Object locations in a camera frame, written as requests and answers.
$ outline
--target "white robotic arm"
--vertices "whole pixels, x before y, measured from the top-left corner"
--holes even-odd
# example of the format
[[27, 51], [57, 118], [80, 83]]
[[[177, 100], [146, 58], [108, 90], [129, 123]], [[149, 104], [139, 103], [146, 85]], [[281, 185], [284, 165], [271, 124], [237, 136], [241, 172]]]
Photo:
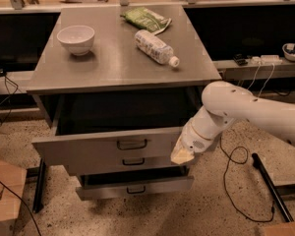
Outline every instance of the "white robotic arm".
[[174, 163], [186, 163], [206, 151], [235, 120], [247, 120], [295, 147], [295, 104], [258, 98], [227, 82], [206, 86], [203, 107], [184, 126], [171, 154]]

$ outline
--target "open drawer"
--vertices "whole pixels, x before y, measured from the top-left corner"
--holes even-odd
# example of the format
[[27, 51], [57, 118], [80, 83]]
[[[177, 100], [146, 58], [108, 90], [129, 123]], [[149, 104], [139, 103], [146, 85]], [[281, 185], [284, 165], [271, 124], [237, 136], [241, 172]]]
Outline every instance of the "open drawer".
[[64, 94], [52, 136], [32, 143], [46, 165], [70, 175], [167, 167], [197, 102], [191, 88]]
[[76, 189], [82, 201], [187, 191], [194, 178], [186, 166], [80, 177]]

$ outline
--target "white bowl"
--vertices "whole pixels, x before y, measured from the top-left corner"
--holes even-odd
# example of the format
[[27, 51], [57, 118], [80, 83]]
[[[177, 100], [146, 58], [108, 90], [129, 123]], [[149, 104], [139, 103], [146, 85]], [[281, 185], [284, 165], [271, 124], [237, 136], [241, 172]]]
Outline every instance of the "white bowl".
[[287, 60], [295, 61], [295, 43], [285, 43], [282, 49]]
[[71, 26], [61, 29], [57, 38], [61, 45], [74, 55], [85, 55], [92, 48], [95, 32], [87, 26]]

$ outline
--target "bottle cap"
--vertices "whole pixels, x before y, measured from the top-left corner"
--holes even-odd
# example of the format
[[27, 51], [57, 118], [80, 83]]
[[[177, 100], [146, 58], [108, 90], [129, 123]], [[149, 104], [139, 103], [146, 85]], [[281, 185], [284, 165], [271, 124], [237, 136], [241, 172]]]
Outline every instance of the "bottle cap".
[[172, 56], [170, 59], [169, 59], [169, 65], [172, 66], [172, 67], [178, 67], [179, 65], [179, 58], [177, 58], [176, 56]]

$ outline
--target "desk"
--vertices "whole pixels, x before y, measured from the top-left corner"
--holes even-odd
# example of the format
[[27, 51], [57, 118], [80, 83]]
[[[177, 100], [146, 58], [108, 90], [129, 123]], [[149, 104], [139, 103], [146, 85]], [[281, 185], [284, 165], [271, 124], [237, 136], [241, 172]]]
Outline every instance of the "desk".
[[[191, 188], [190, 165], [173, 165], [170, 153], [201, 106], [202, 88], [221, 78], [181, 6], [148, 7], [172, 19], [159, 37], [180, 58], [178, 68], [135, 46], [137, 29], [120, 17], [131, 7], [72, 8], [62, 10], [29, 82], [52, 132], [33, 145], [47, 166], [64, 165], [78, 177], [82, 200]], [[82, 57], [56, 38], [77, 24], [95, 30]]]

